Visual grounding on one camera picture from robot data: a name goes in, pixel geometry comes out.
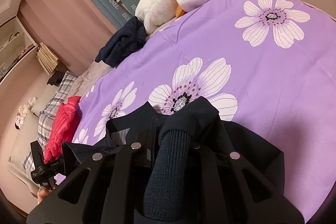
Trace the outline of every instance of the purple bedspread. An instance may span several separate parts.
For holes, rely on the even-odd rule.
[[[149,39],[79,104],[74,142],[146,101],[199,96],[285,154],[285,196],[307,221],[336,179],[336,23],[297,0],[210,0]]]

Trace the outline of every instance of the red garment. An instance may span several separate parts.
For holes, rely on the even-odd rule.
[[[57,110],[48,144],[44,151],[44,162],[58,159],[62,155],[62,143],[71,142],[79,125],[79,116],[76,114],[80,96],[68,98],[68,103],[61,103]]]

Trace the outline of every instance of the round metal bolt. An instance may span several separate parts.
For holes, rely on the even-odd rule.
[[[231,152],[230,158],[233,160],[238,160],[240,158],[240,154],[238,152]]]
[[[197,142],[193,142],[193,143],[191,144],[191,147],[192,147],[193,149],[199,149],[199,148],[201,147],[201,145],[200,145],[199,143],[197,143]]]
[[[140,149],[141,148],[141,143],[135,142],[131,144],[132,149]]]
[[[101,160],[103,158],[103,155],[101,153],[94,153],[92,155],[93,160]]]

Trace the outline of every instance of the black device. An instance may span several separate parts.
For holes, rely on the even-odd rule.
[[[28,216],[28,224],[163,224],[141,214],[143,189],[155,161],[157,118],[137,141],[123,145],[115,155],[94,153],[75,168]],[[36,170],[32,178],[48,184],[56,172],[64,171],[63,160],[43,163],[43,154],[32,143]],[[194,179],[185,184],[183,216],[174,224],[304,224],[301,213],[251,163],[237,152],[217,155],[192,143],[187,159]],[[222,190],[220,172],[230,172],[241,197],[242,215],[233,217],[227,193]]]

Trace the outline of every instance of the beige pillow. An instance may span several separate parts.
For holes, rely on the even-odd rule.
[[[54,97],[57,90],[58,86],[48,84],[42,95],[36,100],[35,105],[31,108],[31,112],[33,112],[36,116],[39,116],[40,111],[45,109],[46,105],[49,103],[50,99]]]
[[[28,112],[21,129],[18,130],[8,161],[15,164],[20,170],[23,170],[22,162],[31,150],[30,143],[37,140],[38,123],[38,117]]]

